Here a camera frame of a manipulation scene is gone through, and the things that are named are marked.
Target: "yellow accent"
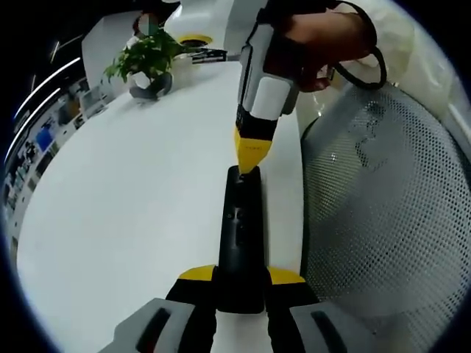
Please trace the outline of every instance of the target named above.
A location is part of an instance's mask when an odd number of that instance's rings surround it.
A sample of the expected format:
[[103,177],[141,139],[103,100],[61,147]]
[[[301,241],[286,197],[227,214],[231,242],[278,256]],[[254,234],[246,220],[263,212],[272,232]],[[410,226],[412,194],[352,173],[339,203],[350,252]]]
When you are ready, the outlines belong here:
[[195,267],[183,272],[178,279],[190,279],[193,281],[211,281],[214,265]]
[[268,154],[272,142],[254,138],[241,138],[237,128],[234,131],[238,169],[241,174],[249,173]]
[[268,267],[270,271],[270,277],[272,278],[273,285],[288,285],[290,283],[304,283],[306,282],[299,274],[290,271],[283,270],[281,268]]
[[177,42],[178,43],[183,43],[186,40],[201,40],[202,42],[205,42],[206,45],[211,43],[213,41],[213,38],[208,37],[207,35],[195,35],[195,34],[189,34],[189,35],[183,35],[180,38],[178,38]]

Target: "green leaves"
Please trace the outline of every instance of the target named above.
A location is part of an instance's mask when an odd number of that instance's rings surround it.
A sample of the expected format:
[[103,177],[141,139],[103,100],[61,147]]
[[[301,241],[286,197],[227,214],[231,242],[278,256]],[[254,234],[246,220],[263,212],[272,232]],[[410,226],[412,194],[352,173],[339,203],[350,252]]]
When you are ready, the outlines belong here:
[[144,73],[151,81],[171,68],[174,57],[192,51],[177,43],[163,28],[151,36],[140,39],[131,48],[121,51],[117,59],[105,69],[108,82],[120,76],[127,82],[128,74]]

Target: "human hand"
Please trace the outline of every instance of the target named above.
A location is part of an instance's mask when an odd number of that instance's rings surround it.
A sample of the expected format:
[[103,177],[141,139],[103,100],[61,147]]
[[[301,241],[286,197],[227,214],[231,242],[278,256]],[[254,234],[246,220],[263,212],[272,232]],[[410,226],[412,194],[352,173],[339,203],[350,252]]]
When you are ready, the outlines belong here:
[[313,13],[294,15],[287,24],[285,36],[305,46],[300,90],[314,92],[325,89],[327,78],[318,78],[319,70],[341,61],[357,60],[370,54],[372,47],[368,27],[355,13]]

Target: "white table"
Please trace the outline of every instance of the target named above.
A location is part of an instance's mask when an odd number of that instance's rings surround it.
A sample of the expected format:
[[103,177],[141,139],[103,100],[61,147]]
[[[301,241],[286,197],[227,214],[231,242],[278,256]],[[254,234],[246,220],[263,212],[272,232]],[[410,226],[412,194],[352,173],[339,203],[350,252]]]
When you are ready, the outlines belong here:
[[[18,273],[65,352],[96,352],[185,270],[216,263],[240,66],[199,68],[192,87],[139,105],[128,93],[74,134],[24,217]],[[269,262],[299,271],[302,166],[295,115],[261,165]],[[266,317],[218,314],[213,352],[270,352]]]

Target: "black object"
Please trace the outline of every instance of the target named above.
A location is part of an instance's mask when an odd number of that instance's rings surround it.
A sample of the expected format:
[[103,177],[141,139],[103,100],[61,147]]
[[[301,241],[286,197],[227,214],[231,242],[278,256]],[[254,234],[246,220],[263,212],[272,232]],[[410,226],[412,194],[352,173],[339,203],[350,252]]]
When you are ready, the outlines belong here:
[[256,167],[241,176],[235,165],[227,172],[219,264],[213,272],[217,309],[226,313],[261,313],[268,278],[260,169]]

